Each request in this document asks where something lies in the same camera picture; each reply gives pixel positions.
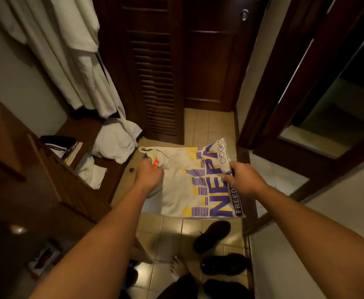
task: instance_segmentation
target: hand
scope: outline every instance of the hand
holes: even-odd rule
[[[229,165],[234,169],[234,176],[223,175],[221,177],[240,194],[255,198],[264,187],[268,186],[261,175],[250,164],[231,161]]]
[[[150,193],[162,179],[163,169],[154,169],[150,158],[140,162],[135,176],[135,185]]]

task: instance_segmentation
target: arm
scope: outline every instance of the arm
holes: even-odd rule
[[[143,203],[162,172],[143,160],[123,200],[53,268],[30,299],[118,298]]]
[[[231,167],[224,180],[268,210],[327,298],[364,298],[363,237],[268,186],[251,165]]]

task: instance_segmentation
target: beige tile floor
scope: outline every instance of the beige tile floor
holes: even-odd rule
[[[161,141],[142,138],[139,146],[160,146],[160,147],[199,147],[215,142],[220,138],[226,138],[229,157],[236,160],[234,117],[233,112],[215,112],[196,109],[185,109],[185,145],[176,145]],[[111,203],[115,206],[133,185],[135,173],[130,168],[137,168],[143,154],[136,151],[132,160],[127,165],[121,178],[119,186]],[[171,218],[142,212],[136,230],[136,236],[145,248],[154,264],[140,264],[136,269],[139,278],[136,285],[128,292],[133,299],[154,299],[172,281],[170,275],[170,261],[172,256],[180,253],[186,260],[191,273],[201,283],[209,277],[200,271],[200,257],[193,251],[193,241],[206,231],[214,220],[192,220],[182,218]],[[241,230],[241,220],[230,220],[232,229],[230,234],[206,255],[224,255],[230,252],[245,255],[244,241]],[[248,286],[247,272],[241,275],[213,276],[211,278],[224,281],[238,281]]]

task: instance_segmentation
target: forearm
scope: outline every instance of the forearm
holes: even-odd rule
[[[329,299],[364,298],[364,238],[264,186],[257,196]]]
[[[134,185],[50,272],[30,298],[117,298],[148,193]]]

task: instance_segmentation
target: red tag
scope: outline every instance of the red tag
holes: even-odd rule
[[[154,160],[154,163],[152,164],[152,167],[156,169],[158,167],[158,158],[156,157]]]

